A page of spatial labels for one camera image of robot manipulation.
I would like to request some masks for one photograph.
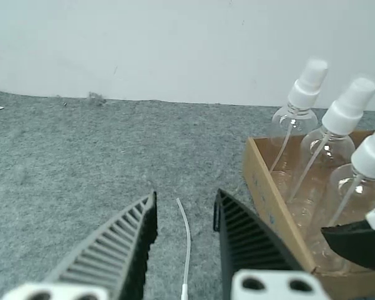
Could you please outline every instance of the gray carpet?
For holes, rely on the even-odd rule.
[[[252,206],[244,143],[265,135],[275,108],[1,92],[0,106],[0,296],[44,278],[92,230],[155,189],[159,235],[144,298],[180,298],[179,197],[192,232],[189,298],[221,299],[214,197],[221,187]],[[375,112],[359,127],[375,128]]]

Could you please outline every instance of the clear plastic bottle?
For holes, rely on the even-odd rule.
[[[354,80],[327,110],[322,126],[301,142],[300,160],[293,172],[286,205],[303,235],[331,173],[350,162],[355,147],[349,134],[374,93],[372,81],[363,77]]]
[[[334,253],[320,232],[322,227],[362,221],[375,208],[375,133],[367,137],[346,164],[332,172],[305,238],[323,271],[355,271]]]
[[[267,151],[270,160],[267,162],[271,176],[281,194],[284,194],[293,167],[289,165],[292,149],[291,138],[304,136],[318,126],[318,119],[311,110],[322,82],[328,71],[328,64],[321,59],[309,59],[300,78],[294,83],[287,104],[272,117],[269,130]]]

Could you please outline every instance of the cardboard box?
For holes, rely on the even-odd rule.
[[[356,146],[371,133],[370,131],[358,131],[352,134]],[[302,137],[297,137],[292,146],[299,149],[301,139]],[[351,274],[317,271],[314,259],[268,171],[265,163],[269,160],[269,153],[266,151],[267,141],[266,138],[254,139],[250,137],[247,140],[243,159],[243,176],[261,219],[285,242],[303,268],[322,282],[324,289],[333,299],[346,300],[375,296],[374,271],[366,270]]]

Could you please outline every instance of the white wall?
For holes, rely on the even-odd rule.
[[[0,0],[11,93],[281,105],[311,55],[319,107],[375,77],[375,0]]]

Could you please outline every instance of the bottle neck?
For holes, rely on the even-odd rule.
[[[354,178],[357,176],[362,176],[361,184],[366,185],[367,183],[370,183],[370,184],[375,183],[374,178],[369,178],[369,177],[362,175],[359,171],[356,170],[356,168],[353,165],[351,165],[351,170],[352,170],[352,175]]]
[[[294,106],[290,102],[287,103],[287,111],[290,114],[294,114],[297,116],[305,116],[311,112],[311,108],[298,108],[297,106]]]
[[[341,134],[336,134],[336,133],[333,133],[329,130],[326,129],[325,126],[321,126],[320,128],[321,132],[323,135],[329,135],[329,139],[332,139],[332,140],[340,140],[340,139],[345,139],[347,135],[341,135]]]

